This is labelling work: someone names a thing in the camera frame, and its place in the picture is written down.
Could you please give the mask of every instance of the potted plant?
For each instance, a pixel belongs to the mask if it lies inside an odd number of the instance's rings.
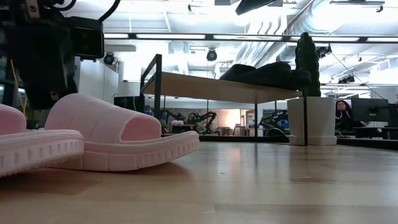
[[[321,97],[319,82],[319,56],[312,38],[307,32],[301,35],[296,48],[296,70],[306,70],[311,74],[311,84],[307,87],[308,144],[335,145],[335,101]],[[304,144],[303,98],[287,102],[289,114],[289,141],[291,144]]]

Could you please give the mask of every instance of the pink slipper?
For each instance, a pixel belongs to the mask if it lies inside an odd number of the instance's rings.
[[[83,146],[78,131],[27,132],[25,116],[0,104],[0,177],[71,159]]]
[[[66,169],[135,170],[178,159],[200,145],[194,131],[161,138],[157,119],[78,93],[54,105],[45,128],[74,129],[85,137],[83,156],[57,166]]]

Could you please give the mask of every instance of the black cable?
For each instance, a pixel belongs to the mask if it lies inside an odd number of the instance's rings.
[[[333,53],[331,53],[331,54],[337,59],[337,61],[339,61],[339,63],[340,63],[343,67],[345,67],[345,69],[347,69],[348,72],[350,72],[350,74],[352,74],[352,76],[354,76],[357,80],[359,80],[359,81],[360,81],[364,86],[366,86],[370,91],[372,91],[372,92],[375,93],[377,96],[379,96],[380,98],[382,98],[383,100],[385,100],[384,97],[382,97],[380,94],[376,93],[376,91],[374,91],[372,88],[368,87],[368,85],[367,85],[365,82],[362,82],[362,80],[360,80],[350,69],[348,69],[348,68],[343,64],[343,62],[341,62],[341,60],[338,59],[338,58],[336,57],[336,55],[334,55]]]
[[[58,11],[67,11],[67,10],[70,10],[71,8],[73,8],[75,6],[76,2],[77,2],[77,0],[72,0],[68,6],[61,7],[61,8],[58,8],[55,6],[50,6],[50,8],[58,10]]]
[[[100,22],[104,22],[105,19],[107,19],[109,16],[112,15],[112,13],[115,12],[115,10],[118,8],[120,2],[121,2],[121,0],[115,0],[113,2],[112,7],[107,12],[105,12],[105,14],[103,14],[98,20]]]

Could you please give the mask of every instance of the camera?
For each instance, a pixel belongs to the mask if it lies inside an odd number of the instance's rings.
[[[114,52],[107,52],[104,58],[106,65],[114,65],[118,62],[118,58],[114,56]]]
[[[216,50],[215,49],[209,49],[209,52],[207,53],[206,59],[209,62],[214,62],[215,60],[217,60]]]

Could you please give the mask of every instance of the fluorescent light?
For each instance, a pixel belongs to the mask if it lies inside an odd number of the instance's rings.
[[[323,86],[361,86],[363,84],[337,84],[337,83],[323,83]]]
[[[363,5],[363,6],[380,6],[385,4],[385,1],[330,1],[330,4],[344,4],[344,5]]]
[[[138,39],[204,39],[201,34],[137,34]]]
[[[369,42],[398,42],[398,37],[370,37]]]
[[[206,49],[208,49],[208,47],[205,47],[205,46],[189,46],[189,49],[190,50],[206,50]]]
[[[398,84],[366,84],[366,86],[371,86],[371,87],[397,87]]]
[[[300,37],[291,37],[290,40],[298,41]],[[359,37],[312,37],[313,41],[322,42],[357,42]]]
[[[216,40],[282,40],[279,36],[263,36],[263,35],[214,35]]]
[[[295,43],[295,42],[288,42],[288,43],[286,43],[286,45],[292,46],[292,47],[296,47],[296,46],[297,46],[297,43]],[[317,47],[329,47],[329,44],[328,44],[328,43],[315,43],[315,46],[317,46]]]
[[[290,37],[290,40],[298,41],[300,40],[300,37]]]
[[[113,39],[127,39],[129,38],[129,34],[104,34],[104,37]]]

